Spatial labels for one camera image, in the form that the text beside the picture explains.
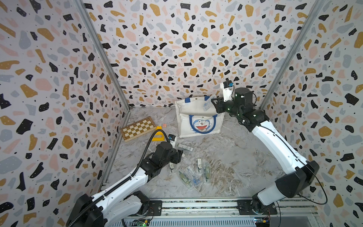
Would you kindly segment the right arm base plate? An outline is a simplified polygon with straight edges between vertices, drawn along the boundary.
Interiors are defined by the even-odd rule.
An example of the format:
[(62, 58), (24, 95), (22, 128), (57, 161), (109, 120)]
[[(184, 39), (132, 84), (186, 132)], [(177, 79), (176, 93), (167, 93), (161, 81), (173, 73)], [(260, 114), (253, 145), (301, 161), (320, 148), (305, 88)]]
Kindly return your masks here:
[(258, 199), (237, 200), (237, 210), (240, 215), (277, 215), (278, 210), (274, 203), (263, 205)]

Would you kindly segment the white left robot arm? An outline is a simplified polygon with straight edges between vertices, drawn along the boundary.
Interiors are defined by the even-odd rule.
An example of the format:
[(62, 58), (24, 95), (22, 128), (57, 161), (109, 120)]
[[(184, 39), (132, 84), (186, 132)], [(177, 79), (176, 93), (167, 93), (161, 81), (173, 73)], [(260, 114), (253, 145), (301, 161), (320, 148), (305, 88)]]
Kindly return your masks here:
[(67, 227), (110, 227), (127, 216), (148, 213), (149, 198), (139, 188), (158, 176), (170, 163), (178, 164), (183, 151), (163, 141), (144, 156), (137, 167), (109, 188), (80, 196), (66, 222)]

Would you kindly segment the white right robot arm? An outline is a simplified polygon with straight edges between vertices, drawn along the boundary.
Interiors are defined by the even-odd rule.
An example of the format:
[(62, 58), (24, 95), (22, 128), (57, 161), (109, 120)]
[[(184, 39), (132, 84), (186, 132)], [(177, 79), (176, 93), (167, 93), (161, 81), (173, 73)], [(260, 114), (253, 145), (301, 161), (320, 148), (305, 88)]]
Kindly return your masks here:
[(310, 186), (319, 170), (316, 161), (308, 161), (288, 144), (264, 111), (253, 104), (254, 93), (248, 88), (221, 87), (223, 97), (212, 99), (217, 113), (228, 113), (247, 128), (273, 154), (285, 175), (252, 197), (248, 208), (263, 214), (269, 205), (284, 198), (293, 198)]

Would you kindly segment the clear compass case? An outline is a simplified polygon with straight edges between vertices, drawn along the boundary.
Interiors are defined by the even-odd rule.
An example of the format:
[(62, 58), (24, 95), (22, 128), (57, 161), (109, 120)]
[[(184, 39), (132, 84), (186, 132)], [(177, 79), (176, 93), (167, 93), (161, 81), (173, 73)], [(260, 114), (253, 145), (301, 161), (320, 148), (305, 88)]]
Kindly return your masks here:
[(211, 97), (210, 96), (205, 96), (204, 97), (204, 104), (203, 104), (203, 110), (204, 111), (208, 111), (212, 106), (212, 102), (211, 102)]

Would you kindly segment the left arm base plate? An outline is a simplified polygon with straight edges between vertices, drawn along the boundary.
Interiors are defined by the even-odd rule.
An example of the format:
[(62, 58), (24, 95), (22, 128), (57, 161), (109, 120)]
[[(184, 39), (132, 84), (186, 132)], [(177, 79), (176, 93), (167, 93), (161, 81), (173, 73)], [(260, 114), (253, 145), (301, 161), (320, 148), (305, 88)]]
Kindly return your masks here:
[(161, 216), (163, 202), (161, 200), (150, 200), (144, 202), (141, 205), (139, 211), (135, 214), (136, 216)]

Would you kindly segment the white Doraemon canvas bag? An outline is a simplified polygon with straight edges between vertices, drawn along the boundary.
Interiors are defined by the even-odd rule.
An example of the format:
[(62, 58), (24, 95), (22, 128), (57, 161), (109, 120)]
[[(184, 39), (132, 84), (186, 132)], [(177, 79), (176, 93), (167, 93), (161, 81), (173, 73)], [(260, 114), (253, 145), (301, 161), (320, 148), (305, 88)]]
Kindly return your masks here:
[(224, 113), (218, 114), (214, 106), (203, 110), (204, 96), (188, 97), (175, 102), (180, 138), (189, 138), (221, 132)]

